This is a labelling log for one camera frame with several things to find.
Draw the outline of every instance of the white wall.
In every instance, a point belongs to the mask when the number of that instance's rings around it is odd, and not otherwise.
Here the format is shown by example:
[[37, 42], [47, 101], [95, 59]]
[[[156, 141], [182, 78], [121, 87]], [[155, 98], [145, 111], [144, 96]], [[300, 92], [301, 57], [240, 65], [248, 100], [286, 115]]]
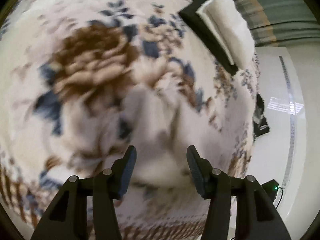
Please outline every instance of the white wall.
[[307, 155], [298, 194], [286, 225], [300, 239], [320, 210], [320, 43], [287, 46], [306, 108]]

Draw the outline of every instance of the black device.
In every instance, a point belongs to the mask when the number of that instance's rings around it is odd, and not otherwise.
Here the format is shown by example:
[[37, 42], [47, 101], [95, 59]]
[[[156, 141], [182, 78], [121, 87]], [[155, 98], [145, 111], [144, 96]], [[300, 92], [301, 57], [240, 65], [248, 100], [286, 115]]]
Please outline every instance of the black device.
[[[201, 240], [228, 240], [231, 196], [237, 196], [235, 240], [291, 240], [272, 198], [252, 175], [244, 179], [229, 177], [213, 169], [194, 146], [187, 149], [187, 161], [197, 192], [202, 198], [211, 199]], [[113, 199], [120, 199], [127, 192], [135, 162], [136, 149], [129, 146], [111, 169], [93, 178], [68, 178], [43, 214], [31, 240], [87, 240], [87, 196], [93, 196], [96, 239], [122, 240]], [[276, 184], [271, 181], [264, 186], [268, 190]], [[8, 221], [8, 225], [7, 230], [11, 231], [8, 239], [23, 240], [12, 222]]]

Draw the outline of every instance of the white cloth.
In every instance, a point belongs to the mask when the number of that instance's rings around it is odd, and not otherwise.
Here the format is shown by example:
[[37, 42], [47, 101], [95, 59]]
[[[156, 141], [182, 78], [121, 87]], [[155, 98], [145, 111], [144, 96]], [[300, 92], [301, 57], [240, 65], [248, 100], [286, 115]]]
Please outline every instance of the white cloth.
[[245, 69], [254, 55], [254, 40], [233, 0], [209, 0], [197, 14], [225, 50], [230, 63], [234, 61]]

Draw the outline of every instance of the floral fabric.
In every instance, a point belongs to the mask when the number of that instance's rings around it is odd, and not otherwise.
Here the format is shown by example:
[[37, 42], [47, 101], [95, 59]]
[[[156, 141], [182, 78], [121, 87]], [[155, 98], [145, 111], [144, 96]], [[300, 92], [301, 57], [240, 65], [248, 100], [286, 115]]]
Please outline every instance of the floral fabric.
[[0, 196], [23, 222], [35, 227], [69, 176], [94, 176], [132, 144], [115, 202], [124, 239], [201, 234], [209, 203], [186, 149], [245, 175], [260, 72], [254, 58], [231, 77], [177, 15], [188, 1], [19, 1], [1, 29]]

